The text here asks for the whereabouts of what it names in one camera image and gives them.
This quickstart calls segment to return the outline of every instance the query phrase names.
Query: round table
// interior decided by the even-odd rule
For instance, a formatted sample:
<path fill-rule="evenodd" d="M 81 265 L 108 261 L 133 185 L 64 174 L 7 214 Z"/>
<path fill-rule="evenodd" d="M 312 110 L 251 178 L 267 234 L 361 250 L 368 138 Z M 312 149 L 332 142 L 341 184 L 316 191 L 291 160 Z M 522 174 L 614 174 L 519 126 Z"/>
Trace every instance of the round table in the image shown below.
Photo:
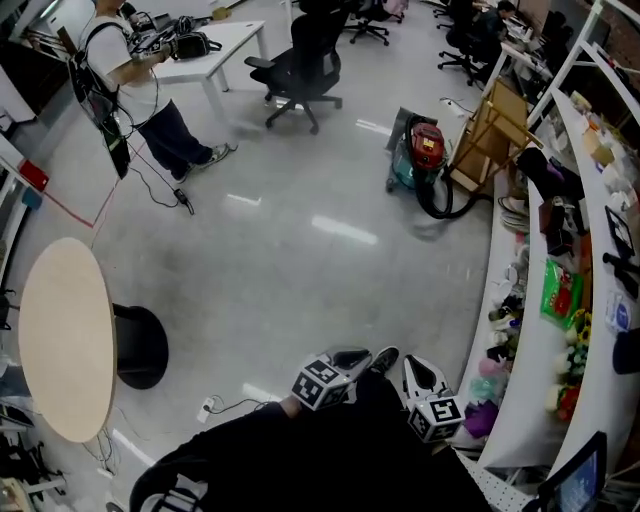
<path fill-rule="evenodd" d="M 169 359 L 160 321 L 145 308 L 112 304 L 91 250 L 73 238 L 49 245 L 33 265 L 18 343 L 37 407 L 56 432 L 78 443 L 106 423 L 116 371 L 129 386 L 148 389 Z"/>

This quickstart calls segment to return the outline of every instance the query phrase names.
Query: bag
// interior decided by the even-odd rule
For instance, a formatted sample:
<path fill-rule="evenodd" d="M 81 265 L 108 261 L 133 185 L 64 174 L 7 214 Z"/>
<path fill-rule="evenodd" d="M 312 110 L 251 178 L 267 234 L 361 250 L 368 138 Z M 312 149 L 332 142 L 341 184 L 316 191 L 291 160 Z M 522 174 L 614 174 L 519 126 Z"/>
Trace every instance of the bag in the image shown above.
<path fill-rule="evenodd" d="M 177 50 L 171 55 L 174 60 L 195 59 L 196 57 L 204 57 L 212 51 L 219 52 L 222 45 L 215 41 L 211 41 L 202 32 L 192 32 L 178 36 L 176 40 Z"/>
<path fill-rule="evenodd" d="M 120 87 L 111 91 L 87 62 L 89 42 L 107 27 L 118 27 L 122 30 L 118 23 L 104 23 L 93 29 L 87 37 L 84 48 L 68 60 L 67 68 L 76 99 L 91 122 L 100 130 L 116 172 L 120 179 L 123 179 L 129 170 L 131 157 L 127 149 L 127 141 L 122 137 L 120 126 L 115 118 Z"/>

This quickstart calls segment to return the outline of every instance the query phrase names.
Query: foot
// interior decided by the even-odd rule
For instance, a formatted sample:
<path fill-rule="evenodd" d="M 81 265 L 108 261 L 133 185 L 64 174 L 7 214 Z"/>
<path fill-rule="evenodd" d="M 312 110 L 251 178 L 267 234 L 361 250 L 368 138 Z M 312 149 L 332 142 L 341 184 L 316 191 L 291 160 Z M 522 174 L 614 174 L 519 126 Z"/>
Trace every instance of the foot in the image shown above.
<path fill-rule="evenodd" d="M 230 151 L 231 148 L 228 144 L 221 144 L 219 146 L 212 147 L 211 158 L 209 158 L 209 160 L 207 160 L 203 164 L 189 164 L 187 172 L 185 172 L 184 176 L 182 176 L 181 178 L 176 179 L 176 182 L 184 183 L 187 179 L 187 176 L 189 176 L 189 174 L 191 174 L 193 171 L 203 171 L 210 165 L 217 164 L 220 160 L 224 159 L 224 157 L 227 156 Z"/>
<path fill-rule="evenodd" d="M 386 373 L 393 368 L 393 365 L 396 364 L 398 357 L 400 357 L 400 350 L 398 350 L 398 347 L 390 346 L 383 348 L 378 352 L 378 355 L 371 363 L 371 366 L 369 366 L 369 369 L 372 372 L 386 375 Z"/>

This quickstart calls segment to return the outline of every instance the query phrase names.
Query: white shelf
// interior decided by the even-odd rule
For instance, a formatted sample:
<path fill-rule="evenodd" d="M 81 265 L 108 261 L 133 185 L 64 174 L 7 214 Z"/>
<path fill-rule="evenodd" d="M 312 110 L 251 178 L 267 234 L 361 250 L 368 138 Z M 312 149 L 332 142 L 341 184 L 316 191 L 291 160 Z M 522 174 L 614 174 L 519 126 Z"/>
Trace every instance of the white shelf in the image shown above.
<path fill-rule="evenodd" d="M 566 432 L 566 425 L 544 408 L 547 391 L 557 381 L 553 361 L 566 342 L 564 331 L 540 315 L 547 244 L 538 217 L 542 198 L 531 181 L 529 204 L 531 248 L 520 342 L 498 419 L 478 461 L 483 467 L 551 465 Z"/>
<path fill-rule="evenodd" d="M 476 334 L 473 338 L 473 345 L 469 353 L 467 367 L 462 377 L 462 383 L 458 390 L 458 395 L 462 403 L 469 403 L 469 385 L 474 377 L 478 376 L 478 363 L 486 357 L 488 348 L 488 336 L 491 332 L 489 324 L 489 311 L 495 309 L 491 300 L 494 283 L 504 280 L 505 269 L 514 259 L 514 248 L 516 243 L 515 234 L 505 228 L 500 222 L 502 208 L 498 205 L 498 198 L 508 195 L 509 183 L 504 172 L 498 173 L 494 178 L 494 205 L 493 205 L 493 226 L 491 230 L 491 247 L 489 249 L 489 263 L 487 265 L 487 279 L 482 298 L 482 308 L 478 318 Z M 466 448 L 480 448 L 484 444 L 483 439 L 474 439 L 466 431 L 464 426 L 452 440 L 453 444 Z"/>
<path fill-rule="evenodd" d="M 582 49 L 587 52 L 589 57 L 593 59 L 593 61 L 598 65 L 600 70 L 605 74 L 609 82 L 613 85 L 613 87 L 618 91 L 618 94 L 622 98 L 622 100 L 627 104 L 627 107 L 631 111 L 631 114 L 635 118 L 636 122 L 640 124 L 640 105 L 638 105 L 638 101 L 633 97 L 629 89 L 622 83 L 620 77 L 616 74 L 609 64 L 600 56 L 598 50 L 587 43 L 586 41 L 582 41 L 581 43 Z"/>
<path fill-rule="evenodd" d="M 13 249 L 13 243 L 16 240 L 18 229 L 20 229 L 20 223 L 22 222 L 26 211 L 27 205 L 22 202 L 21 198 L 18 199 L 16 201 L 16 204 L 13 206 L 13 211 L 11 212 L 11 216 L 9 217 L 9 221 L 7 222 L 5 232 L 2 234 L 2 239 L 7 243 L 7 252 L 4 256 L 2 265 L 0 266 L 0 283 L 4 278 L 4 273 L 7 269 L 7 262 L 9 261 L 11 251 Z"/>
<path fill-rule="evenodd" d="M 566 464 L 598 430 L 607 434 L 607 469 L 611 471 L 625 446 L 635 418 L 640 396 L 640 374 L 615 373 L 612 354 L 616 337 L 605 324 L 609 291 L 625 293 L 615 279 L 612 267 L 602 262 L 604 252 L 617 254 L 604 210 L 609 194 L 595 162 L 584 148 L 582 116 L 562 92 L 554 88 L 552 95 L 565 122 L 586 196 L 593 251 L 593 323 L 580 398 L 551 473 Z M 633 326 L 638 325 L 638 313 L 638 307 L 635 307 L 632 312 Z"/>

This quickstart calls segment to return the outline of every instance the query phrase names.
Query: black shoe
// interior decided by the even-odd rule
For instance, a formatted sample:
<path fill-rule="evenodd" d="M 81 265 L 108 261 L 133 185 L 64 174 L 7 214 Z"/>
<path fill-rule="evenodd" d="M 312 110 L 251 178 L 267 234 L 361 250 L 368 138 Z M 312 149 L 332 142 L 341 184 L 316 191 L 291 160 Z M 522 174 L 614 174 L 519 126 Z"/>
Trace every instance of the black shoe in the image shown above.
<path fill-rule="evenodd" d="M 369 369 L 376 373 L 381 373 L 385 375 L 393 365 L 396 364 L 396 361 L 400 357 L 400 350 L 398 347 L 394 347 L 393 345 L 390 347 L 383 348 L 378 355 L 369 366 Z"/>

